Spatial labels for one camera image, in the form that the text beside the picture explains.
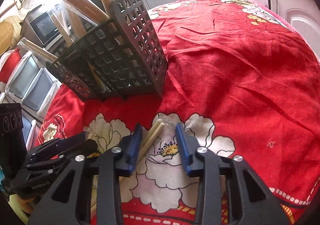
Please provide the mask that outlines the person's left hand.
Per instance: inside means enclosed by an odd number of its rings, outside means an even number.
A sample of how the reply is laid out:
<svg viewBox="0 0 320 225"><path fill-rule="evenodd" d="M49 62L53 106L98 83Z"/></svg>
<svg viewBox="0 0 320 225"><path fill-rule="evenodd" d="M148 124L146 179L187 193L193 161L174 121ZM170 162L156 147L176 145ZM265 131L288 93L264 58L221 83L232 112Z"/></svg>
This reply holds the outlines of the person's left hand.
<svg viewBox="0 0 320 225"><path fill-rule="evenodd" d="M17 194L10 195L9 197L9 205L24 224L28 223L29 216L34 211L34 208L31 205L33 200L35 200L35 198L27 200L21 199Z"/></svg>

